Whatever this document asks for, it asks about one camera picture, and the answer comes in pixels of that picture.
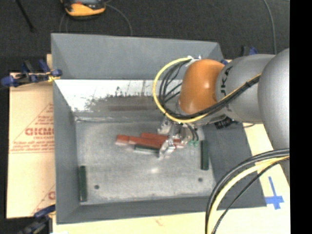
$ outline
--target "clamp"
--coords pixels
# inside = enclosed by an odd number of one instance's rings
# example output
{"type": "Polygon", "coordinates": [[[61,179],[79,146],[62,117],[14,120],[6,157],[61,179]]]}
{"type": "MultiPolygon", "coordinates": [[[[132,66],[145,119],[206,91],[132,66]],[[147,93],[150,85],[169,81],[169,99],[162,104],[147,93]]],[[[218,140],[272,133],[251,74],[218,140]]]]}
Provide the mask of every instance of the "clamp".
{"type": "Polygon", "coordinates": [[[23,230],[17,232],[17,234],[38,234],[47,223],[51,223],[50,213],[56,210],[55,205],[48,206],[34,214],[36,221],[27,225],[23,230]]]}
{"type": "Polygon", "coordinates": [[[48,64],[43,60],[39,60],[41,73],[36,73],[29,60],[24,61],[21,72],[14,76],[6,76],[1,79],[1,84],[5,87],[18,87],[25,84],[37,83],[40,81],[53,81],[62,76],[60,69],[50,70],[48,64]]]}

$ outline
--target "cable bundle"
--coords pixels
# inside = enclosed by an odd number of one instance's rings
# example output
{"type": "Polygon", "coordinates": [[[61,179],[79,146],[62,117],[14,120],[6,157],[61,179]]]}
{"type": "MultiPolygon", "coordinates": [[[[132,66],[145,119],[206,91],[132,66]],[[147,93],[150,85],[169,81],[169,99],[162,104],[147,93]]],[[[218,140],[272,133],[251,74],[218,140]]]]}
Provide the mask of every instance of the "cable bundle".
{"type": "Polygon", "coordinates": [[[210,199],[207,204],[207,209],[206,209],[205,233],[214,234],[221,220],[227,213],[227,211],[244,194],[244,192],[268,169],[289,159],[290,159],[289,149],[268,151],[268,152],[250,157],[249,159],[243,161],[242,163],[234,167],[231,171],[229,171],[217,183],[213,192],[211,193],[210,199]],[[240,192],[240,194],[232,201],[229,207],[223,212],[223,214],[218,219],[218,221],[215,224],[213,224],[214,214],[217,211],[218,205],[220,204],[226,192],[231,187],[233,187],[239,180],[259,170],[261,170],[261,172],[248,183],[248,185],[240,192]]]}
{"type": "Polygon", "coordinates": [[[170,63],[168,63],[167,65],[165,65],[156,75],[155,79],[154,79],[154,83],[153,83],[153,97],[154,97],[154,101],[156,103],[156,105],[158,106],[158,108],[160,109],[161,112],[164,113],[165,116],[167,116],[169,119],[179,122],[179,123],[191,123],[191,122],[195,122],[197,120],[200,120],[204,117],[207,117],[219,110],[221,110],[223,107],[225,107],[227,104],[229,104],[231,101],[233,101],[234,99],[236,99],[240,94],[242,94],[245,90],[247,90],[248,88],[252,87],[253,85],[255,85],[256,83],[259,82],[259,79],[261,77],[261,74],[256,75],[255,77],[249,79],[247,82],[245,82],[243,85],[241,85],[240,87],[236,88],[235,90],[233,90],[231,93],[229,93],[227,96],[225,96],[224,98],[222,98],[220,101],[218,101],[216,104],[202,110],[199,111],[195,114],[191,114],[191,115],[182,115],[179,113],[176,113],[174,111],[172,111],[171,109],[169,109],[166,106],[166,102],[175,97],[176,95],[179,94],[179,92],[175,93],[172,97],[167,98],[166,97],[173,92],[176,88],[178,88],[181,83],[179,85],[177,85],[175,88],[173,88],[170,92],[166,93],[167,87],[168,85],[176,78],[178,72],[180,71],[181,67],[190,62],[191,60],[193,60],[192,57],[187,57],[187,58],[180,58],[177,60],[174,60],[170,63]],[[169,71],[166,73],[166,75],[164,76],[164,79],[162,80],[161,84],[160,84],[160,89],[159,89],[159,95],[157,97],[156,95],[156,85],[157,85],[157,81],[160,77],[160,75],[165,71],[169,69],[169,71]]]}

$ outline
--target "green bar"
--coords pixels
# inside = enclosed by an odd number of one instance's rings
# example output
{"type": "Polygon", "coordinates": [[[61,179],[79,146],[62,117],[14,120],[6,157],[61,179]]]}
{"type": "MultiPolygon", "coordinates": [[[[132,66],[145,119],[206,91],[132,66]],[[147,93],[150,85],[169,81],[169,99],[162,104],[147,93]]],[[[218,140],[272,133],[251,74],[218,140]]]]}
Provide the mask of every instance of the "green bar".
{"type": "Polygon", "coordinates": [[[201,151],[201,169],[209,169],[209,156],[208,156],[208,141],[202,140],[200,142],[200,151],[201,151]]]}
{"type": "Polygon", "coordinates": [[[157,153],[158,152],[158,149],[156,149],[156,148],[146,147],[146,146],[141,146],[141,145],[135,145],[135,150],[141,151],[141,152],[147,152],[147,153],[157,153]]]}
{"type": "Polygon", "coordinates": [[[79,193],[80,201],[87,201],[87,174],[86,167],[79,167],[79,193]]]}

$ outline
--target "yellow device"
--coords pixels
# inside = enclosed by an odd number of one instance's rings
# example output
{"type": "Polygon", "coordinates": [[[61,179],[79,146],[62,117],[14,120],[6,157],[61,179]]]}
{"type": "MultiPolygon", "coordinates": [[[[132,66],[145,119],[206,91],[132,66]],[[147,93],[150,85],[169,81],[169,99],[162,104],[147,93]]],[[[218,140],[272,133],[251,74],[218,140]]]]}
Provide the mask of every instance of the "yellow device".
{"type": "Polygon", "coordinates": [[[88,18],[104,12],[102,0],[60,0],[66,13],[75,18],[88,18]]]}

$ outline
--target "blue tape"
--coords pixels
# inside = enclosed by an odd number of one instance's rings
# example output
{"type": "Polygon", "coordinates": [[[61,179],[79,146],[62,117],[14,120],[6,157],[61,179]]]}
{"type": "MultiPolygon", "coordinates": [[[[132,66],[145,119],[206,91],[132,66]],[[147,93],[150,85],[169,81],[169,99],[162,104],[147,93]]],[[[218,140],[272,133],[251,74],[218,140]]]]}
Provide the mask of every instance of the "blue tape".
{"type": "Polygon", "coordinates": [[[276,194],[276,191],[275,191],[275,188],[274,188],[273,181],[272,181],[271,177],[269,177],[269,182],[270,182],[270,185],[271,185],[271,188],[272,188],[272,191],[273,191],[273,196],[265,197],[265,202],[267,203],[267,205],[268,204],[273,204],[275,210],[281,209],[279,204],[280,203],[284,203],[284,199],[283,199],[282,196],[278,196],[276,194]]]}

